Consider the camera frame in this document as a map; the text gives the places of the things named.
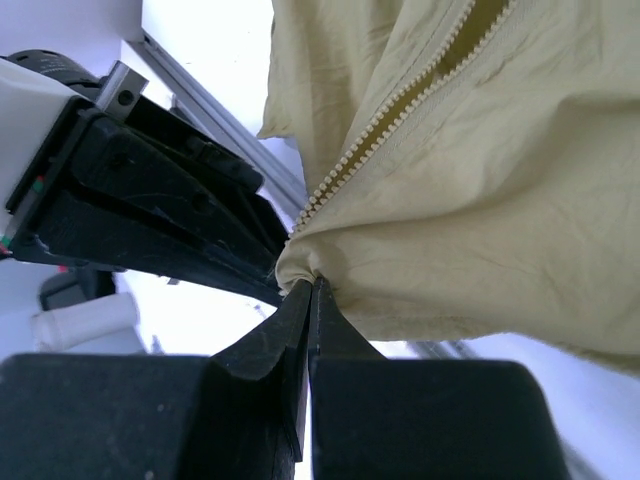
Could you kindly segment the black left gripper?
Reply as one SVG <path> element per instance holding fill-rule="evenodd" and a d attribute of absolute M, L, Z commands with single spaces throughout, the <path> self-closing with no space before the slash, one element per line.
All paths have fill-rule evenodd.
<path fill-rule="evenodd" d="M 5 256 L 49 265 L 112 265 L 277 306 L 275 261 L 286 229 L 240 159 L 183 156 L 141 134 L 150 102 L 125 120 L 71 97 L 46 128 L 5 203 Z"/>

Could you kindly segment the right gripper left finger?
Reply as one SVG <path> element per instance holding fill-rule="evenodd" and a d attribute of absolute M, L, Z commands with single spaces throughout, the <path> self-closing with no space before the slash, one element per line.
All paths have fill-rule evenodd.
<path fill-rule="evenodd" d="M 21 354 L 1 365 L 5 479 L 290 479 L 312 287 L 211 357 Z"/>

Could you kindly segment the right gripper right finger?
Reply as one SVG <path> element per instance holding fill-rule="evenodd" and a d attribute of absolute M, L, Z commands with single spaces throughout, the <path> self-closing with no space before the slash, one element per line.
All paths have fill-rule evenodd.
<path fill-rule="evenodd" d="M 544 394 L 521 364 L 391 360 L 318 279 L 309 310 L 318 479 L 565 479 Z"/>

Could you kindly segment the khaki hooded zip jacket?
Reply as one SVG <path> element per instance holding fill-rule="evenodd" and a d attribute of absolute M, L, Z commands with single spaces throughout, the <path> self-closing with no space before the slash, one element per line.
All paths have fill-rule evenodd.
<path fill-rule="evenodd" d="M 308 200 L 275 276 L 370 340 L 517 333 L 639 371 L 639 5 L 277 1 L 263 138 Z"/>

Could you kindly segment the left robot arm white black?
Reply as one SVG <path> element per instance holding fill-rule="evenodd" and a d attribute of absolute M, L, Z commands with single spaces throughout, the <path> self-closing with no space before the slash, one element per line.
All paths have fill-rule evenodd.
<path fill-rule="evenodd" d="M 122 63 L 1 61 L 1 253 L 71 270 L 135 270 L 280 304 L 287 232 L 244 159 L 144 94 Z"/>

